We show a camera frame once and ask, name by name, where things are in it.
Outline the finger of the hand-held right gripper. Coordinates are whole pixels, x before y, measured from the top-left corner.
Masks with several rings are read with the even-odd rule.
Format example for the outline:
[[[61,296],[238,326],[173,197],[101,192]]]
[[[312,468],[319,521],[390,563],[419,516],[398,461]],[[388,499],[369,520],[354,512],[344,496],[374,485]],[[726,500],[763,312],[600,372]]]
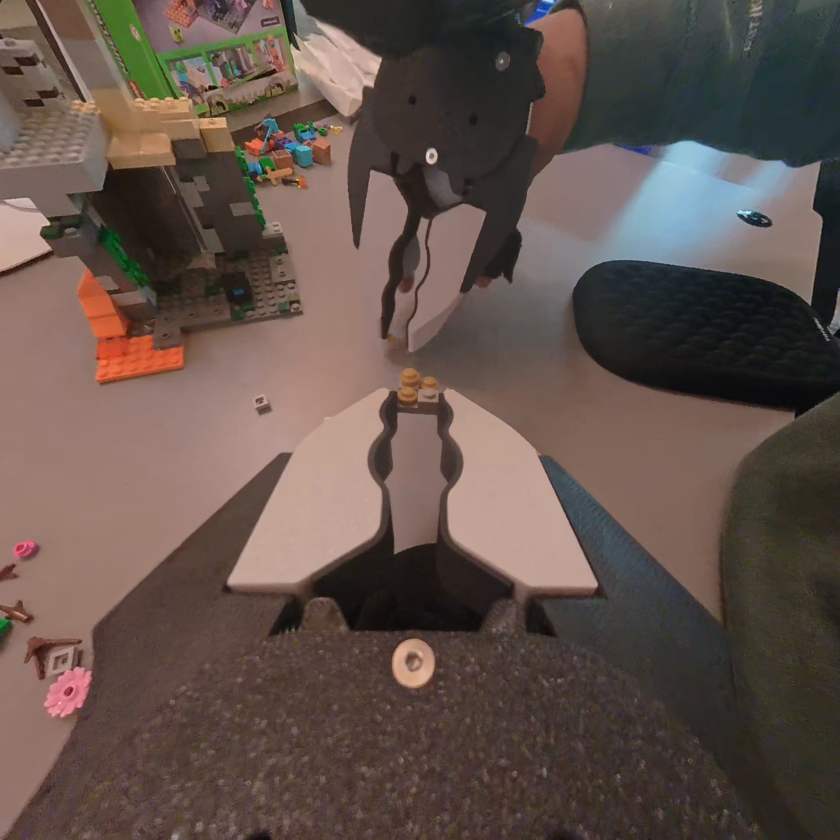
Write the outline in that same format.
[[[414,354],[444,327],[461,302],[461,284],[469,266],[485,213],[452,208],[420,232],[422,262],[417,277],[416,309],[406,326],[406,347]]]
[[[381,300],[381,337],[388,333],[407,341],[408,326],[417,314],[418,289],[416,279],[421,265],[423,247],[418,234],[423,219],[422,201],[414,186],[400,186],[398,190],[406,204],[406,220],[388,255],[388,276]]]

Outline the white crumpled paper bag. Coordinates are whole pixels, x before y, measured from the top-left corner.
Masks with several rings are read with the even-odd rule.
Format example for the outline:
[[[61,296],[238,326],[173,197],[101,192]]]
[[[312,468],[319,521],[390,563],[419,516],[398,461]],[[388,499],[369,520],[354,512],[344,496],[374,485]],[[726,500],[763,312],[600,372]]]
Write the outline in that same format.
[[[354,120],[364,90],[372,88],[382,58],[328,24],[306,16],[296,36],[296,68],[342,117]]]

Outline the pile of colourful toy bricks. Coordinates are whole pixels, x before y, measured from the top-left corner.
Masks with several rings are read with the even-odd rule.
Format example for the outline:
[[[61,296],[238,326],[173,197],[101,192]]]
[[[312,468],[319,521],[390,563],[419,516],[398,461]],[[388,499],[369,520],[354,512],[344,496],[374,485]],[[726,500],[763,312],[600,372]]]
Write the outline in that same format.
[[[276,119],[266,118],[256,125],[254,137],[234,151],[240,169],[252,183],[302,190],[308,187],[307,170],[331,165],[331,140],[342,131],[341,124],[307,121],[296,122],[285,132]]]

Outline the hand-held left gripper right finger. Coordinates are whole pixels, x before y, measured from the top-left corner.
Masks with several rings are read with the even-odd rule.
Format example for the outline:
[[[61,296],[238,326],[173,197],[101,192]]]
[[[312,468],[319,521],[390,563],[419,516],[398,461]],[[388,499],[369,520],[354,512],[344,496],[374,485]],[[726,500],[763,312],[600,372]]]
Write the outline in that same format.
[[[439,519],[444,544],[516,601],[593,596],[595,573],[537,449],[454,388],[441,407],[442,453],[454,457]]]

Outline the toy brick cave model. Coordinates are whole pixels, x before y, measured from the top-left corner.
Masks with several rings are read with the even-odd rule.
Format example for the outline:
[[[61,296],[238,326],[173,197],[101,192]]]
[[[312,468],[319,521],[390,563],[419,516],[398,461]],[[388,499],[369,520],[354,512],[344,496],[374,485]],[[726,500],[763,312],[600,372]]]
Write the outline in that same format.
[[[95,45],[73,44],[103,87],[71,100],[35,42],[2,36],[2,200],[30,201],[51,253],[84,265],[97,383],[181,370],[190,331],[302,315],[285,236],[226,121],[132,98]]]

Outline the person's black pants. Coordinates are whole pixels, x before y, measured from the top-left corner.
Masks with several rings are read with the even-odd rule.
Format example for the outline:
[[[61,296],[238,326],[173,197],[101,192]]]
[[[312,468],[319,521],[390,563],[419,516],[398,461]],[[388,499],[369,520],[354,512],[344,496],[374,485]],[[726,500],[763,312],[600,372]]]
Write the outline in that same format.
[[[839,159],[820,163],[813,211],[822,220],[811,306],[830,333],[838,316],[839,290]]]

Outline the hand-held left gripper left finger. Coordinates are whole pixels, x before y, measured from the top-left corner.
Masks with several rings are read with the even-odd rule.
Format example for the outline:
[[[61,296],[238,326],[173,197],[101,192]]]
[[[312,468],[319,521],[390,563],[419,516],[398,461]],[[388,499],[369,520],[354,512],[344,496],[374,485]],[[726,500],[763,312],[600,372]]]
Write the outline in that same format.
[[[231,592],[310,595],[386,535],[394,397],[373,391],[296,447],[227,578]]]

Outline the person's green sweater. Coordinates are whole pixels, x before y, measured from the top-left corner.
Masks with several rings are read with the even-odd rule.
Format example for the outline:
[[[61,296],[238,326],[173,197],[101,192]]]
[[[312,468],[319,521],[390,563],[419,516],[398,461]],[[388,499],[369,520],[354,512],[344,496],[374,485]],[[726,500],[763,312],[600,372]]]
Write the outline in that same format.
[[[808,838],[838,838],[839,395],[741,462],[720,556],[753,743]]]

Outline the green toy set box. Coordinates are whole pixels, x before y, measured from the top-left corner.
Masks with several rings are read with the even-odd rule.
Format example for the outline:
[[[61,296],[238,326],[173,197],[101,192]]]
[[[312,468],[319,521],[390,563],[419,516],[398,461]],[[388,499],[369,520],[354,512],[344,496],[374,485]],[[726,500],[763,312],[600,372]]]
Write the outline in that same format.
[[[27,2],[84,92],[187,98],[224,116],[293,91],[290,2]]]

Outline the large pink flower brick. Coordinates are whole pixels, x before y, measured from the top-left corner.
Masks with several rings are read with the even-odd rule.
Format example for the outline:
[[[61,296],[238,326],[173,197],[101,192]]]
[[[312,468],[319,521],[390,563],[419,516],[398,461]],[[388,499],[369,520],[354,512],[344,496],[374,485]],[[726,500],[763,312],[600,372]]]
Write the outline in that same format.
[[[92,674],[83,667],[71,668],[48,688],[44,707],[51,718],[68,718],[81,709],[91,687]]]

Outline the grey desk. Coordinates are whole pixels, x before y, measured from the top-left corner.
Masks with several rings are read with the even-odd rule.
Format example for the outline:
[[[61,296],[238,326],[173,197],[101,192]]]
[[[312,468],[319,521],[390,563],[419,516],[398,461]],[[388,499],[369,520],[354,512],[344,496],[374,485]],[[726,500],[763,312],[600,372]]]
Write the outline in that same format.
[[[2,564],[40,552],[2,583],[32,626],[2,648],[2,834],[56,760],[70,720],[50,719],[24,663],[33,635],[81,637],[278,454],[408,365],[515,427],[587,489],[714,616],[718,539],[733,473],[787,412],[651,390],[581,348],[574,284],[609,259],[644,259],[770,280],[810,300],[822,220],[818,165],[682,143],[661,156],[603,145],[563,155],[535,180],[514,281],[473,290],[411,360],[384,353],[383,253],[404,218],[371,183],[364,252],[353,247],[346,172],[353,126],[308,189],[268,186],[301,276],[304,313],[190,335],[185,369],[95,382],[77,299],[83,267],[49,258],[2,278]],[[767,229],[737,217],[770,216]],[[270,413],[253,400],[266,395]]]

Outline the white cardboard sheet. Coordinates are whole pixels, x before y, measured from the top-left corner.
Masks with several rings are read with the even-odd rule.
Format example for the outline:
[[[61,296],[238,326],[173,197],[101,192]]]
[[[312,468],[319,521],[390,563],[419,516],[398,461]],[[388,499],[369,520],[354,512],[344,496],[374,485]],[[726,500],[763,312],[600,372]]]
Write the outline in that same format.
[[[1,200],[1,276],[53,256],[42,239],[46,217],[27,198]]]

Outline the person's right hand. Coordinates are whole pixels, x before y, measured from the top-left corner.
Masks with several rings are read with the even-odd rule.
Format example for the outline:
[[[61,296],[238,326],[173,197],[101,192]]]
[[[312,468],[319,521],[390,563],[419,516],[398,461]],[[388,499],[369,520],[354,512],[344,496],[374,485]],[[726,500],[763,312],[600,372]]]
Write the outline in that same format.
[[[526,11],[532,2],[324,1],[303,2],[302,5],[310,16],[323,24],[336,27],[383,60],[411,56],[441,39],[471,34],[489,26],[527,27]],[[528,135],[532,137],[530,125]],[[539,152],[539,142],[534,139],[538,148],[532,163],[528,191],[536,175],[551,162],[540,171],[534,171]],[[422,201],[423,218],[432,219],[451,207],[463,204],[452,192],[448,178],[442,172],[426,172],[393,180],[397,188],[417,188]],[[486,287],[499,277],[512,281],[521,245],[522,238],[517,225],[517,229],[489,263],[485,274],[476,278],[474,285]]]

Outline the small grey and tan brick assembly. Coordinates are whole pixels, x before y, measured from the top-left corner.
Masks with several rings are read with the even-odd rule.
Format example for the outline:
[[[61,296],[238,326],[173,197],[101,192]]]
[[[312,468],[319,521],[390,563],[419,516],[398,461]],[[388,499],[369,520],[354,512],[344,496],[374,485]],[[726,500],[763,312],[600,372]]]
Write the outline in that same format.
[[[440,407],[442,389],[431,374],[422,374],[413,367],[403,369],[398,377],[396,410],[412,415],[435,416]]]

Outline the black quilted wrist rest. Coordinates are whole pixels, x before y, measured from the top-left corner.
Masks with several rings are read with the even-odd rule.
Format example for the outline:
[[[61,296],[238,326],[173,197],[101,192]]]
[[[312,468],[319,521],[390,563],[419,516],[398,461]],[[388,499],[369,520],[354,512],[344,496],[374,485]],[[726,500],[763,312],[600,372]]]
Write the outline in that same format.
[[[767,280],[611,260],[578,280],[572,310],[584,351],[638,385],[798,414],[839,390],[838,339]]]

